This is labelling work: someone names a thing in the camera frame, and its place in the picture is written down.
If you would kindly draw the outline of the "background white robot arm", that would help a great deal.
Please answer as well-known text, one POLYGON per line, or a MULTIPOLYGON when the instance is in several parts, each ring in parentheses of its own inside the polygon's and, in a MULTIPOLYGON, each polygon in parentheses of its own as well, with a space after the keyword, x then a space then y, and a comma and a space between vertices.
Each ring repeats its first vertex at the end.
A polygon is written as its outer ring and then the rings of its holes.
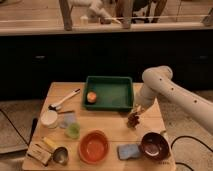
POLYGON ((116 18, 113 18, 104 8, 103 0, 70 0, 72 6, 86 7, 89 18, 96 17, 102 24, 111 24, 115 22, 120 24, 116 18))

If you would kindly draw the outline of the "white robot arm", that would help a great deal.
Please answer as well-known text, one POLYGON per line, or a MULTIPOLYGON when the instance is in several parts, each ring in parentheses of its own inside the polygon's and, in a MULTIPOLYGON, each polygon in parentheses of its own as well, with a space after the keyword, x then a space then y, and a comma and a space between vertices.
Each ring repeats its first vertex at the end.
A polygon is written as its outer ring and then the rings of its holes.
POLYGON ((168 66, 146 69, 142 73, 143 85, 135 93, 134 103, 147 110, 154 104, 157 94, 161 94, 213 135, 213 103, 175 84, 172 77, 173 71, 168 66))

